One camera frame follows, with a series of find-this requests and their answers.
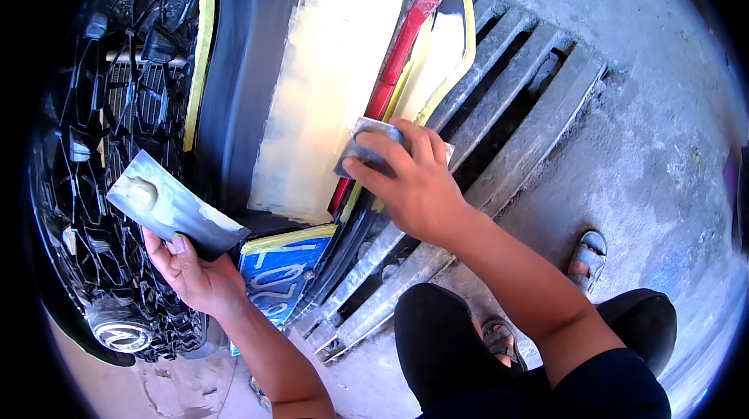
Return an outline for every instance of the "concrete floor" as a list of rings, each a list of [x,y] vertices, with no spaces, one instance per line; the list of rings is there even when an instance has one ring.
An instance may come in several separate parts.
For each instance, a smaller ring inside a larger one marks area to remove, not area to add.
[[[595,302],[637,287],[669,295],[679,332],[660,381],[674,417],[685,417],[721,364],[747,292],[722,178],[730,149],[747,142],[735,72],[689,0],[500,1],[586,41],[613,74],[497,222],[560,268],[581,230],[600,229],[610,250]],[[463,295],[479,318],[500,310],[460,263],[437,282]],[[117,369],[69,339],[60,343],[101,417],[267,416],[243,363],[224,353]],[[530,367],[540,364],[528,339],[520,346]],[[388,326],[319,368],[342,417],[420,413]]]

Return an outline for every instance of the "fingernail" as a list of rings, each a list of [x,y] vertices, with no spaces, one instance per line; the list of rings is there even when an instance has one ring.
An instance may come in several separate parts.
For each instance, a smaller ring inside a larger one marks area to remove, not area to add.
[[[185,241],[182,240],[181,235],[174,234],[172,236],[172,245],[174,246],[174,251],[177,252],[177,255],[185,253]]]

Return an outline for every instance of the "hand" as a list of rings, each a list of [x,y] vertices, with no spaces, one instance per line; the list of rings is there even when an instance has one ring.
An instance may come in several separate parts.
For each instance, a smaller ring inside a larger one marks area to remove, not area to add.
[[[151,262],[182,302],[219,322],[240,313],[247,302],[247,286],[229,255],[209,263],[198,258],[189,238],[174,234],[172,243],[164,246],[145,227],[143,240]]]
[[[385,203],[393,223],[409,236],[439,247],[451,247],[460,228],[478,211],[463,199],[447,170],[445,143],[434,130],[392,119],[411,143],[411,155],[397,141],[377,133],[357,134],[357,143],[376,152],[396,172],[390,179],[355,158],[343,168]]]

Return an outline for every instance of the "red trim strip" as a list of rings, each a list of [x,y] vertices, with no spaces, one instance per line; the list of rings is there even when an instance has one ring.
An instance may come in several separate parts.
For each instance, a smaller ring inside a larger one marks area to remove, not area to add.
[[[382,114],[387,107],[387,102],[390,96],[392,96],[393,89],[396,87],[398,76],[401,75],[401,70],[406,63],[408,53],[417,37],[419,28],[424,24],[428,15],[434,12],[441,2],[442,0],[414,1],[414,5],[411,6],[408,14],[406,14],[406,19],[403,22],[401,31],[398,33],[398,38],[392,48],[385,69],[383,69],[382,75],[374,87],[372,96],[369,99],[369,105],[367,105],[367,110],[364,113],[365,116],[373,119],[382,118]],[[343,196],[346,194],[346,188],[348,188],[350,183],[350,179],[341,179],[338,181],[338,186],[335,187],[335,192],[328,206],[328,211],[332,215],[341,206]]]

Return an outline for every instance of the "leg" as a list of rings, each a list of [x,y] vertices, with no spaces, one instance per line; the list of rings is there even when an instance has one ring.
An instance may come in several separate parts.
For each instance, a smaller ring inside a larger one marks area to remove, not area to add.
[[[598,305],[598,313],[653,375],[663,372],[676,343],[676,309],[665,294],[635,289]]]
[[[396,305],[395,325],[401,369],[422,411],[448,396],[514,380],[479,337],[468,305],[447,289],[428,283],[408,289]]]

